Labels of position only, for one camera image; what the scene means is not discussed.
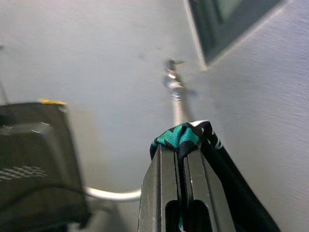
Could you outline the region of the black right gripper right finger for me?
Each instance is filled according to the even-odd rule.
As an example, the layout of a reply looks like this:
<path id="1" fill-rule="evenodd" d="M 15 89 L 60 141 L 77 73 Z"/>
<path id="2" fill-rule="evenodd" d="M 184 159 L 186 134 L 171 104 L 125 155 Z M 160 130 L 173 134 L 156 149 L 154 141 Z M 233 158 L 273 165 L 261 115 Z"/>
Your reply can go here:
<path id="1" fill-rule="evenodd" d="M 234 232 L 224 188 L 218 176 L 196 148 L 183 159 L 187 232 Z"/>

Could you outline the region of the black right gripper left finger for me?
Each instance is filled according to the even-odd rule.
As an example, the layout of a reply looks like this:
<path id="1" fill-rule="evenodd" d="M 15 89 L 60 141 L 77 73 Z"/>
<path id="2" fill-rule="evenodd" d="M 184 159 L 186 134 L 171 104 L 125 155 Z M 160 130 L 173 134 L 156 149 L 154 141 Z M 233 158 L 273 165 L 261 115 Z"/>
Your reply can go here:
<path id="1" fill-rule="evenodd" d="M 176 154 L 159 145 L 141 186 L 138 231 L 178 232 L 180 187 Z"/>

